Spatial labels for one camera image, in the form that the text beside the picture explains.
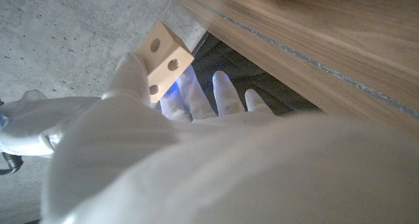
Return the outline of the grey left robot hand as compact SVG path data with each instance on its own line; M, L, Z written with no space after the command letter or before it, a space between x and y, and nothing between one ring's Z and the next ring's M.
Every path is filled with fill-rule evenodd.
M103 96L54 153L43 223L417 223L418 143L393 128L249 111L213 76L216 115L192 73L151 107L142 59L118 63Z

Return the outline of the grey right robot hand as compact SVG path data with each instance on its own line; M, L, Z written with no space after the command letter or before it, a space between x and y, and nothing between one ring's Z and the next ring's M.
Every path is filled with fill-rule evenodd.
M12 155L50 158L65 131L99 97L47 98L29 90L1 106L1 151Z

